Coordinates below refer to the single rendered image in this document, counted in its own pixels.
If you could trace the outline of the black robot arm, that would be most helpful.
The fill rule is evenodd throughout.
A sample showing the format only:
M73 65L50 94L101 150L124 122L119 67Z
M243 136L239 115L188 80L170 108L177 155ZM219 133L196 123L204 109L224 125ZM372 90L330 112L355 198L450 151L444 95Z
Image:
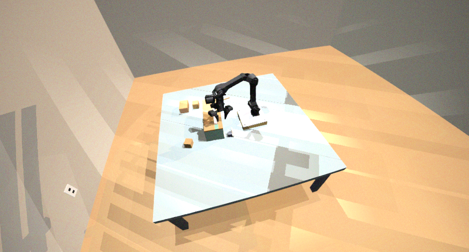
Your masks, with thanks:
M215 104L215 101L216 103L222 103L224 101L224 96L226 95L225 93L228 91L228 89L242 81L249 82L250 84L250 100L248 101L248 106L251 109L251 115L253 117L260 115L260 108L256 102L256 86L258 85L259 79L253 73L241 73L240 75L232 78L231 80L225 83L217 84L213 89L212 94L205 95L205 103L210 104L210 107L216 110L217 106Z

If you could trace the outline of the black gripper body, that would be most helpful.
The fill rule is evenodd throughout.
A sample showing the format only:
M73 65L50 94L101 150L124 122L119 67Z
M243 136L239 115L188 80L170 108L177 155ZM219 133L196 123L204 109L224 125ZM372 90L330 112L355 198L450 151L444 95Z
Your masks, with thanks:
M225 103L222 102L222 103L215 103L216 104L216 111L214 110L210 110L208 111L208 115L213 117L213 116L216 116L218 112L222 112L222 111L232 111L233 110L233 107L230 106L230 105L227 105L224 107Z

